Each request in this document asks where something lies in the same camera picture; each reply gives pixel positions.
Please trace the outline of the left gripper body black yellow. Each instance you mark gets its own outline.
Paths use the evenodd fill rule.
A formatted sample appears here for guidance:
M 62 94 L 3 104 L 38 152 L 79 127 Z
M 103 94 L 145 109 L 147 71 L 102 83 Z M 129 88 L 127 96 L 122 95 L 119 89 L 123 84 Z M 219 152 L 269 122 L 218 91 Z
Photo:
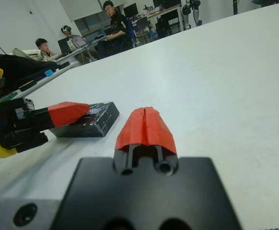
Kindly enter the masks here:
M 0 87 L 5 83 L 0 69 Z M 45 144 L 49 128 L 48 109 L 34 108 L 32 100 L 0 100 L 0 158 L 7 158 Z

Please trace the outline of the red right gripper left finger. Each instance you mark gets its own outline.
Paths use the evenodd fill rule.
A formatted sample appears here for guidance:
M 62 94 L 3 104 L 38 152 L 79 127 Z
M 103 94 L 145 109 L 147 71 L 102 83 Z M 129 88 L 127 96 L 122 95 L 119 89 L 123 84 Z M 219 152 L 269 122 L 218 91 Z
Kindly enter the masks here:
M 135 109 L 117 137 L 113 165 L 118 174 L 132 169 L 134 149 L 146 143 L 144 137 L 144 114 L 143 107 Z

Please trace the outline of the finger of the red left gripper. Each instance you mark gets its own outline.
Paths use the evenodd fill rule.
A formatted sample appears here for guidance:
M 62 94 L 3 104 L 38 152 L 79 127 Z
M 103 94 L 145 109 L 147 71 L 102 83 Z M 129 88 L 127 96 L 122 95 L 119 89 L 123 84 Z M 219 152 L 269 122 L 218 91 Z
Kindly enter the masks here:
M 32 126 L 40 131 L 63 127 L 79 120 L 90 110 L 86 103 L 62 102 L 31 113 Z

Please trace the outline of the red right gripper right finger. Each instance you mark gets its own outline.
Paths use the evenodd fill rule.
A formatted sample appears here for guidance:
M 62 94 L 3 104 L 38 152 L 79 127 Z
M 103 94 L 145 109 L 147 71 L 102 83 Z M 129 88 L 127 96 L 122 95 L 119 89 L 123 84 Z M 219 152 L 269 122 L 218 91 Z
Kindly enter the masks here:
M 156 151 L 156 171 L 164 176 L 173 175 L 178 166 L 175 141 L 159 111 L 153 107 L 145 107 L 145 134 L 148 147 Z

